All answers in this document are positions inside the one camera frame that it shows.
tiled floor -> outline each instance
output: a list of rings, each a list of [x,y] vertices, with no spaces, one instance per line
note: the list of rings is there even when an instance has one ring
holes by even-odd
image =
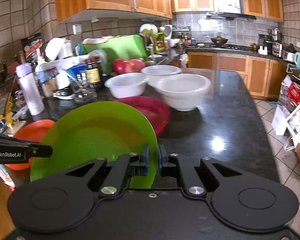
[[[294,151],[285,151],[283,144],[286,136],[276,136],[272,129],[271,122],[275,109],[267,101],[254,100],[256,108],[261,116],[261,120],[268,134],[268,139],[272,147],[274,159],[277,164],[280,182],[289,187],[299,200],[298,213],[292,223],[292,228],[300,234],[300,163]]]

bowl rim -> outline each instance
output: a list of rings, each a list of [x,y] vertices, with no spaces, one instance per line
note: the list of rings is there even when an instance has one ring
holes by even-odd
[[[203,87],[201,87],[201,88],[198,88],[198,89],[195,89],[195,90],[189,90],[189,91],[181,91],[181,92],[163,90],[163,89],[161,89],[161,88],[158,87],[158,84],[159,84],[159,83],[163,83],[163,82],[165,82],[166,80],[169,80],[169,79],[172,79],[172,78],[175,78],[175,77],[179,77],[179,76],[181,76],[181,75],[183,75],[183,76],[185,76],[185,75],[187,75],[187,76],[199,76],[200,78],[204,79],[204,80],[206,81],[206,83],[205,83],[205,85],[204,85]],[[210,86],[210,84],[211,84],[210,79],[207,78],[207,77],[205,77],[205,76],[201,76],[201,75],[197,75],[197,74],[190,74],[190,73],[182,73],[182,74],[179,74],[179,75],[167,76],[167,77],[164,77],[164,78],[158,80],[158,81],[156,82],[155,88],[156,88],[157,90],[159,90],[159,91],[162,91],[162,92],[175,93],[175,94],[179,94],[179,95],[180,95],[180,94],[186,94],[186,93],[200,92],[200,91],[202,91],[202,90],[207,89],[207,88]]]
[[[118,77],[122,77],[122,76],[131,76],[132,74],[142,74],[143,76],[144,76],[144,79],[143,80],[141,80],[140,82],[138,82],[138,83],[134,83],[134,84],[130,84],[130,85],[125,85],[125,86],[110,86],[109,85],[109,82],[110,82],[110,80],[111,79],[116,79],[116,78],[118,78]],[[125,74],[121,74],[121,75],[117,75],[117,76],[114,76],[114,77],[112,77],[112,78],[109,78],[106,82],[105,82],[105,86],[107,87],[107,88],[110,88],[110,89],[116,89],[116,88],[128,88],[128,87],[131,87],[131,86],[136,86],[136,85],[142,85],[143,83],[146,83],[147,81],[149,80],[149,78],[147,78],[147,76],[144,74],[144,73],[140,73],[140,72],[132,72],[132,73],[125,73]]]
[[[171,72],[168,74],[151,74],[151,73],[147,73],[146,71],[150,68],[153,68],[154,66],[169,66],[169,67],[174,67],[175,68],[175,72]],[[153,65],[153,66],[148,66],[148,67],[144,67],[143,69],[141,69],[141,72],[143,74],[149,75],[149,76],[169,76],[169,75],[175,75],[175,74],[180,74],[182,72],[182,69],[176,66],[172,66],[172,65]]]

orange plate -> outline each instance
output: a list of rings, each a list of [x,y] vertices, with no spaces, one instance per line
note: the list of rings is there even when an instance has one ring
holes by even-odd
[[[15,133],[14,137],[21,140],[40,142],[44,137],[44,135],[46,134],[46,132],[54,124],[55,122],[52,120],[48,120],[48,119],[39,120],[21,128],[18,132]],[[32,163],[32,158],[29,159],[28,163],[5,164],[5,165],[12,170],[21,171],[30,168],[31,163]]]

yellow label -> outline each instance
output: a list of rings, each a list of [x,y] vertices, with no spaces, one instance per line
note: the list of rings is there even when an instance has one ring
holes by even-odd
[[[99,71],[97,68],[86,70],[86,73],[89,83],[98,83],[101,81]]]

screw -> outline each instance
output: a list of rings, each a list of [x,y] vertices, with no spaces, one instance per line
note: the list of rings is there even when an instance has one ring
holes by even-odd
[[[156,194],[156,193],[150,193],[150,194],[149,194],[149,197],[150,197],[150,198],[155,198],[155,197],[157,197],[157,194]]]
[[[112,186],[107,186],[107,187],[103,187],[101,189],[101,192],[105,195],[111,195],[117,192],[117,189],[115,187]]]
[[[204,189],[202,187],[194,186],[189,188],[189,193],[191,193],[192,195],[200,195],[204,193]]]

